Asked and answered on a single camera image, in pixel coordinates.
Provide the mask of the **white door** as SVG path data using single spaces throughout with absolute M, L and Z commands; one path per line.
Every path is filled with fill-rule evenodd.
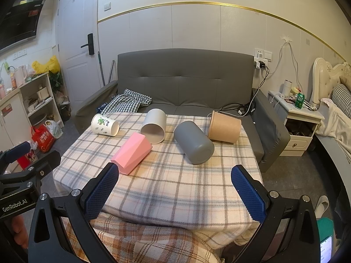
M 103 86 L 98 65 L 97 2 L 98 0 L 58 1 L 59 63 L 73 113 Z M 80 47 L 88 42 L 87 35 L 90 33 L 93 33 L 95 48 L 92 56 L 87 47 Z

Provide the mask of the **smartphone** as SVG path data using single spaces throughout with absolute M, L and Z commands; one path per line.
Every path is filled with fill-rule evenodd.
M 320 243 L 320 262 L 329 263 L 332 258 L 333 250 L 333 238 L 331 236 L 327 237 Z

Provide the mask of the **light grey cup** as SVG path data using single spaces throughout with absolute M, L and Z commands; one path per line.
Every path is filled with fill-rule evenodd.
M 143 134 L 151 144 L 159 144 L 165 138 L 167 116 L 163 110 L 151 109 L 145 116 L 140 133 Z

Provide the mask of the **wall socket with chargers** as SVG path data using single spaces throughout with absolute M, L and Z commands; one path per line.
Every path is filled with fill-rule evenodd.
M 272 52 L 255 48 L 254 63 L 257 69 L 268 67 L 268 63 L 272 61 Z

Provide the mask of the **dark grey cup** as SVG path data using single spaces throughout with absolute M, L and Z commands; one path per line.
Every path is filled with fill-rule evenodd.
M 174 130 L 174 139 L 192 164 L 207 162 L 214 153 L 214 144 L 192 121 L 180 123 Z

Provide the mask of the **white nightstand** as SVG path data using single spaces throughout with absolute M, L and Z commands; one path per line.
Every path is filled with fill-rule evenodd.
M 268 100 L 290 134 L 290 141 L 280 156 L 303 156 L 324 117 L 317 110 L 311 111 L 306 107 L 296 108 L 276 91 L 268 92 Z

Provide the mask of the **white slipper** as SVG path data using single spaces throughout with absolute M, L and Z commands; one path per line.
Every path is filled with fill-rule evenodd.
M 325 211 L 327 211 L 328 207 L 330 205 L 329 199 L 326 195 L 321 195 L 317 201 L 317 204 L 315 206 L 315 217 L 317 219 L 320 219 Z

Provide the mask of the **white bed sheet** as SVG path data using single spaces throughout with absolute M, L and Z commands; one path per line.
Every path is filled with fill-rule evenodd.
M 329 98 L 321 99 L 318 111 L 324 119 L 316 133 L 322 137 L 335 139 L 350 162 L 350 118 Z

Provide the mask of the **cream bed headboard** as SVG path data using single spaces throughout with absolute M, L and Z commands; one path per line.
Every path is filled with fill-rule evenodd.
M 350 64 L 344 62 L 334 67 L 323 58 L 317 58 L 312 67 L 312 95 L 310 101 L 319 106 L 322 98 L 330 98 L 340 84 L 340 76 L 350 77 Z

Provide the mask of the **plaid tablecloth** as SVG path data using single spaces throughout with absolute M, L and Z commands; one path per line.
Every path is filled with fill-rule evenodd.
M 114 137 L 86 130 L 64 153 L 54 180 L 68 190 L 82 188 L 144 121 L 143 113 L 115 113 L 120 124 Z M 214 154 L 194 165 L 181 151 L 173 132 L 185 116 L 170 115 L 163 142 L 128 175 L 121 175 L 104 206 L 107 213 L 140 224 L 190 230 L 242 231 L 255 226 L 231 182 L 231 169 L 243 165 L 255 179 L 261 173 L 245 130 L 231 144 L 216 142 Z

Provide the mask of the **tan brown cup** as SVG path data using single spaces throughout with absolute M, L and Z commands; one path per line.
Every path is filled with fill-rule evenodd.
M 236 143 L 242 128 L 241 120 L 219 112 L 212 112 L 208 138 L 214 141 Z

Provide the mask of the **black range hood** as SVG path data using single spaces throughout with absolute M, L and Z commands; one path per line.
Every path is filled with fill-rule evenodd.
M 1 22 L 1 52 L 34 39 L 46 0 L 16 0 Z

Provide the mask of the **pink angular cup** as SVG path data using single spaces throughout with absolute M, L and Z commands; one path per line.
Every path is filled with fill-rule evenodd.
M 116 164 L 121 174 L 130 174 L 152 150 L 151 143 L 140 133 L 133 133 L 114 154 L 111 163 Z

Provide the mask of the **grey sofa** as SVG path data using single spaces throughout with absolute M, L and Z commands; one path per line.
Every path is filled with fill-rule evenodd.
M 290 134 L 262 91 L 253 88 L 251 55 L 203 49 L 157 49 L 122 53 L 117 79 L 86 99 L 73 113 L 79 133 L 90 126 L 97 108 L 129 89 L 152 98 L 151 107 L 168 115 L 207 116 L 222 111 L 242 117 L 259 168 L 267 171 L 286 148 Z

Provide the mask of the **white cup green print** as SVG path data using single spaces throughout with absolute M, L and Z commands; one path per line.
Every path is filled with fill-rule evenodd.
M 119 132 L 119 123 L 109 117 L 96 114 L 90 124 L 92 132 L 95 134 L 107 135 L 114 137 Z

